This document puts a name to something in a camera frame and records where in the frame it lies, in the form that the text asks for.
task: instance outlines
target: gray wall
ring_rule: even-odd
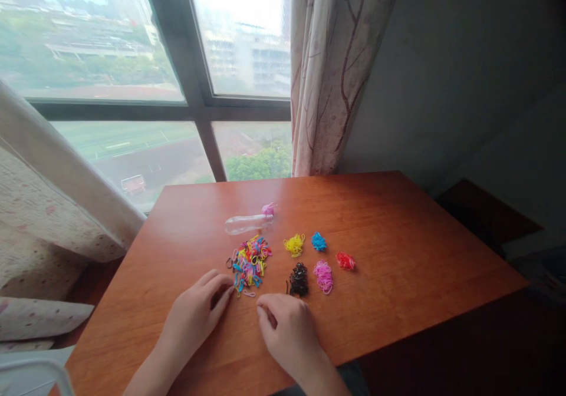
[[[397,0],[338,171],[425,189],[566,78],[557,0]]]
[[[566,244],[566,81],[432,191],[468,178],[545,229],[504,246],[509,259]]]

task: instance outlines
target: patterned curtain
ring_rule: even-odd
[[[334,172],[394,1],[291,1],[293,176]]]
[[[0,81],[0,342],[88,318],[92,306],[61,300],[87,262],[124,256],[144,218]]]

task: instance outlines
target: clear plastic bottle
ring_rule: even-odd
[[[226,221],[226,234],[238,235],[249,231],[260,230],[273,224],[272,214],[253,216],[234,216]]]

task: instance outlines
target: sports field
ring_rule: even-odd
[[[117,157],[198,136],[188,122],[52,122],[89,161]]]

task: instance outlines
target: curtain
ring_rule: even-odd
[[[395,0],[291,0],[293,176],[335,171]]]
[[[144,219],[0,81],[0,341],[88,318],[92,306],[61,300],[88,261],[123,256]]]

